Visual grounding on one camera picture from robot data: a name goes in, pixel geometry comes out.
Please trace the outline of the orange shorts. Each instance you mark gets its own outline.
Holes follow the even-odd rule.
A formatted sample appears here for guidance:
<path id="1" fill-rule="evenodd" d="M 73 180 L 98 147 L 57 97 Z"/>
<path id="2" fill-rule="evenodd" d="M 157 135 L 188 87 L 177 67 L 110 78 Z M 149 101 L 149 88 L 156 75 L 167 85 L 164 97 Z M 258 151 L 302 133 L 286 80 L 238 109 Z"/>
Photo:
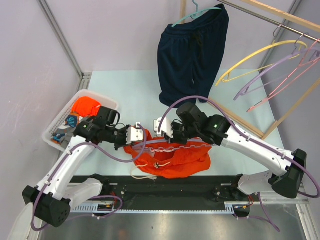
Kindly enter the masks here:
<path id="1" fill-rule="evenodd" d="M 164 139 L 153 137 L 147 130 L 147 141 Z M 209 151 L 211 148 L 179 149 L 173 152 L 149 152 L 143 154 L 134 161 L 135 166 L 130 170 L 130 175 L 135 179 L 141 179 L 133 175 L 133 171 L 149 174 L 148 179 L 163 177 L 166 179 L 187 178 L 211 167 Z"/>

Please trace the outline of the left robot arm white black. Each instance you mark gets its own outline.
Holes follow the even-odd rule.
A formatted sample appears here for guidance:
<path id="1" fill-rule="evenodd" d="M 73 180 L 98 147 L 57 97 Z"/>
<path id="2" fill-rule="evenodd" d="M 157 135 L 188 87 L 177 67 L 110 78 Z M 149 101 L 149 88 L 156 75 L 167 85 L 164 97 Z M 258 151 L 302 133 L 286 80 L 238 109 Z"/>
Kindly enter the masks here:
<path id="1" fill-rule="evenodd" d="M 36 227 L 41 231 L 48 226 L 60 227 L 69 217 L 72 209 L 87 200 L 98 198 L 105 200 L 110 196 L 108 181 L 101 175 L 94 174 L 85 182 L 72 189 L 68 185 L 83 161 L 93 152 L 100 150 L 99 144 L 114 144 L 115 150 L 133 143 L 133 135 L 143 140 L 144 129 L 140 124 L 120 124 L 120 113 L 108 107 L 100 107 L 97 115 L 87 116 L 80 121 L 72 132 L 72 137 L 65 151 L 47 173 L 34 187 L 27 185 L 22 191 L 25 204 L 32 204 L 32 218 L 44 221 L 44 226 Z"/>

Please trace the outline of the purple notched hanger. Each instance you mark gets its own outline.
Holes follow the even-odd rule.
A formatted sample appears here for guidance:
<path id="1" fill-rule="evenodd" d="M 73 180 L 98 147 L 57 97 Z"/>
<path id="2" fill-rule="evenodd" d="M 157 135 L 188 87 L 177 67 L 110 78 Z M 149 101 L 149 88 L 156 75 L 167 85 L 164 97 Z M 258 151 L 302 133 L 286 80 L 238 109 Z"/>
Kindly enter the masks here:
<path id="1" fill-rule="evenodd" d="M 201 149 L 211 148 L 214 145 L 203 142 L 201 139 L 192 138 L 187 144 L 168 143 L 165 139 L 148 140 L 145 144 L 144 151 L 150 153 L 171 153 L 182 149 Z"/>

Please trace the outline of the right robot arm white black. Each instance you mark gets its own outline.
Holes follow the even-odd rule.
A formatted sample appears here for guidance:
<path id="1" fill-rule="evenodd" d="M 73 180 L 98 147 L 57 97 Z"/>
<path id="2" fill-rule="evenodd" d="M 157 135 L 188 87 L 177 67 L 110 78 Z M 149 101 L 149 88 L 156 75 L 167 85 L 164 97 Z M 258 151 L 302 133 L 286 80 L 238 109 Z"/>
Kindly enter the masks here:
<path id="1" fill-rule="evenodd" d="M 238 125 L 221 115 L 207 116 L 194 103 L 186 102 L 176 110 L 181 123 L 173 123 L 172 142 L 187 143 L 201 138 L 210 145 L 222 146 L 241 153 L 267 168 L 251 175 L 239 174 L 230 188 L 231 196 L 242 201 L 248 195 L 273 190 L 294 199 L 298 195 L 306 167 L 307 153 L 301 149 L 285 150 L 249 136 Z"/>

